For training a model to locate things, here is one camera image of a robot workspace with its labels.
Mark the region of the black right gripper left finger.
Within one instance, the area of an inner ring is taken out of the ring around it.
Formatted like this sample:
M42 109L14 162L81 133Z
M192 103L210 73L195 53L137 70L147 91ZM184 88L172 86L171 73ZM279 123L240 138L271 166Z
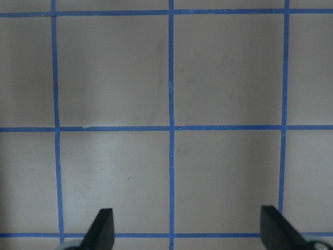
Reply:
M112 208L101 209L91 224L81 249L112 250L115 241Z

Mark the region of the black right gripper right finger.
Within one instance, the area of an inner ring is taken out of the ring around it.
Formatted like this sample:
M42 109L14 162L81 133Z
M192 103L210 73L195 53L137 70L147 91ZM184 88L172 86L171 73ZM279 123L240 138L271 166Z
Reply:
M261 206L260 236L266 249L307 249L308 242L272 205Z

